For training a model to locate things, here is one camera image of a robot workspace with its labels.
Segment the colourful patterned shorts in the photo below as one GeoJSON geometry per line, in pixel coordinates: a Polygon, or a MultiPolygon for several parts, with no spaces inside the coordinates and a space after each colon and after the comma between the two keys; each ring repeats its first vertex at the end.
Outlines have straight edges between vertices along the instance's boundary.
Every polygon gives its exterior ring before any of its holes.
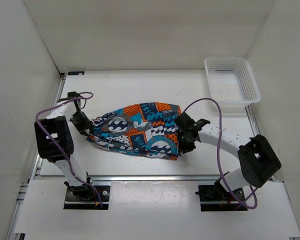
{"type": "Polygon", "coordinates": [[[177,160],[179,105],[145,102],[98,116],[87,141],[100,149],[135,157],[177,160]]]}

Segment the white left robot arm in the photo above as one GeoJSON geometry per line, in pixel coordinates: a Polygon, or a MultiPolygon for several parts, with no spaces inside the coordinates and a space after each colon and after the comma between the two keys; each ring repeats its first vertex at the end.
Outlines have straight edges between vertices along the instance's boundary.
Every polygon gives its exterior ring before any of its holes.
{"type": "Polygon", "coordinates": [[[93,123],[82,111],[82,97],[62,98],[59,104],[35,115],[34,130],[38,154],[57,166],[66,177],[65,185],[85,201],[97,193],[89,174],[71,157],[75,151],[69,123],[83,136],[88,136],[93,123]]]}

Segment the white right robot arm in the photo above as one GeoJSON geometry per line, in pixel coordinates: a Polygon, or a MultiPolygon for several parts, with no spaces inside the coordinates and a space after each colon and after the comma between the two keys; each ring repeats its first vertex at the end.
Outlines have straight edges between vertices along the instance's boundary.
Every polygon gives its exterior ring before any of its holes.
{"type": "Polygon", "coordinates": [[[178,136],[180,144],[194,146],[195,142],[200,142],[212,145],[218,152],[223,150],[238,159],[240,167],[225,173],[215,183],[214,193],[220,200],[228,199],[239,188],[261,188],[282,167],[267,138],[261,134],[247,138],[213,124],[203,127],[195,124],[180,129],[178,136]]]}

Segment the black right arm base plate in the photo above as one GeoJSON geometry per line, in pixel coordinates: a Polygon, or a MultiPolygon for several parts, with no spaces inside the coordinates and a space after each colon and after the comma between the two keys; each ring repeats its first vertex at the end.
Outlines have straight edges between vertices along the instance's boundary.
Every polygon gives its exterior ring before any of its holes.
{"type": "Polygon", "coordinates": [[[215,185],[199,185],[198,191],[200,210],[202,212],[232,212],[247,211],[248,209],[229,193],[222,192],[215,185]]]}

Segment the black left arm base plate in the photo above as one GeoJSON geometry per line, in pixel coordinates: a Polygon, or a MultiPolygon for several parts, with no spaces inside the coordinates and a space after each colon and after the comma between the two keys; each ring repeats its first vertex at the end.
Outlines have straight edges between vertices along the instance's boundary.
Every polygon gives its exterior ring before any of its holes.
{"type": "Polygon", "coordinates": [[[64,205],[65,210],[108,210],[111,194],[110,182],[98,182],[93,187],[85,184],[81,186],[67,186],[64,205]]]}

